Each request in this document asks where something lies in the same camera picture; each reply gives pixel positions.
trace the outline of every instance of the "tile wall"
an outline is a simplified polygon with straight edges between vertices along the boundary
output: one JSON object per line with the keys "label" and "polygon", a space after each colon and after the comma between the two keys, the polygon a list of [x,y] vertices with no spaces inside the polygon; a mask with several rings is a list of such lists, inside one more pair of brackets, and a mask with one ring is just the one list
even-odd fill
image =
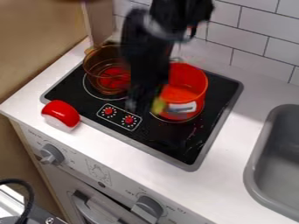
{"label": "tile wall", "polygon": [[[132,7],[150,0],[114,0],[117,29]],[[175,53],[193,62],[240,67],[299,86],[299,0],[214,1],[209,24]]]}

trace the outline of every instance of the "red pot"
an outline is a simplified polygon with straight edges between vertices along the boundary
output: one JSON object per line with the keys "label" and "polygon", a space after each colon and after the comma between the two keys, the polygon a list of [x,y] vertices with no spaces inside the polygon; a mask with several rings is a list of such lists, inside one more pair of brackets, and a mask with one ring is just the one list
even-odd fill
{"label": "red pot", "polygon": [[192,119],[205,105],[207,88],[208,79],[202,70],[186,63],[172,63],[169,84],[160,95],[168,108],[160,116],[173,121]]}

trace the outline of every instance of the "gray dial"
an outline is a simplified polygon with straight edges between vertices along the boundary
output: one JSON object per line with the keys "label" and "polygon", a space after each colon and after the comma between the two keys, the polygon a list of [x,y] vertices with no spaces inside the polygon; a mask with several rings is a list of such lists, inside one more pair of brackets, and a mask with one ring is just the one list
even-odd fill
{"label": "gray dial", "polygon": [[163,214],[160,204],[148,196],[140,197],[131,210],[151,224],[155,224]]}
{"label": "gray dial", "polygon": [[65,156],[61,153],[61,151],[49,143],[44,145],[44,147],[40,150],[40,153],[42,155],[40,163],[43,165],[59,165],[65,160]]}

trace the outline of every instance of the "toy stove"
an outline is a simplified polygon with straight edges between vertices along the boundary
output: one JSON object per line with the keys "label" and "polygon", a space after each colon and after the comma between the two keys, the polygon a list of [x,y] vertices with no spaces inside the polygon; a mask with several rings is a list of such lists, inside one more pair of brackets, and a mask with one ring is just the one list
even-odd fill
{"label": "toy stove", "polygon": [[82,122],[131,144],[141,151],[188,172],[203,162],[242,85],[235,80],[205,72],[209,88],[203,111],[186,122],[172,122],[148,114],[126,111],[125,94],[101,94],[90,84],[79,65],[42,95],[42,102],[61,100],[72,105]]}

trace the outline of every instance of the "black cable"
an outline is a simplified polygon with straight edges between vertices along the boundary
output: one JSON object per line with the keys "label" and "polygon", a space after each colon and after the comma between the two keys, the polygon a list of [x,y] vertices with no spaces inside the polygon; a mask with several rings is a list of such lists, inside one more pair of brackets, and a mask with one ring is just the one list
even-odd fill
{"label": "black cable", "polygon": [[33,206],[33,201],[34,201],[33,189],[27,182],[23,181],[22,179],[7,178],[7,179],[0,180],[0,186],[8,185],[8,184],[21,185],[24,188],[26,188],[27,192],[29,193],[29,199],[28,199],[27,205],[25,206],[24,212],[21,214],[20,218],[15,223],[15,224],[25,224],[25,221],[26,221],[30,211],[32,210],[32,206]]}

